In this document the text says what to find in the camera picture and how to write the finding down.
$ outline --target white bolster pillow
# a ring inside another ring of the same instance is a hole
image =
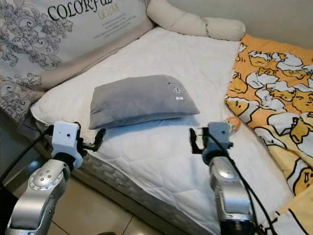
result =
[[[238,41],[246,32],[245,25],[236,20],[204,18],[182,11],[167,0],[150,0],[147,15],[161,27],[186,35]]]

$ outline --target gray pillow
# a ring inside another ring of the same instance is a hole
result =
[[[199,114],[184,86],[167,75],[130,77],[96,87],[90,130]]]

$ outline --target quilted mattress cover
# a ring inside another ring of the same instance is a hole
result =
[[[190,127],[233,116],[224,104],[239,42],[180,35],[155,28],[87,72],[47,92],[31,108],[45,124],[78,121],[81,136],[93,142],[88,129],[93,89],[126,77],[167,74],[179,79],[200,110],[196,116],[151,121],[107,130],[98,152],[90,155],[123,172],[153,197],[180,210],[218,234],[209,169],[191,154]],[[245,125],[231,136],[230,156],[270,213],[292,199],[277,164]],[[256,207],[258,221],[265,217]]]

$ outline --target tile floor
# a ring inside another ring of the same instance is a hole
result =
[[[19,197],[27,184],[17,189]],[[118,204],[107,199],[78,179],[71,177],[60,198],[48,235],[160,235]]]

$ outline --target yellow blanket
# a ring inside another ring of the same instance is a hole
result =
[[[246,35],[225,102],[263,139],[295,195],[273,215],[276,231],[313,234],[313,50]]]

